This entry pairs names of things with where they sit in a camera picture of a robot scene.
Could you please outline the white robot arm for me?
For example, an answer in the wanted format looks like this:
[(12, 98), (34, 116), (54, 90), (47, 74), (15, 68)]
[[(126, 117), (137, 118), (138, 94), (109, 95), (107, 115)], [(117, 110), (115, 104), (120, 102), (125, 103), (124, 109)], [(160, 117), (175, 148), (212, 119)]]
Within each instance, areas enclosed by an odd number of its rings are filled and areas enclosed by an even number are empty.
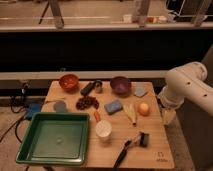
[(213, 87), (205, 83), (207, 69), (200, 62), (190, 62), (170, 69), (165, 75), (166, 85), (157, 98), (162, 105), (162, 119), (169, 125), (184, 99), (192, 101), (213, 116)]

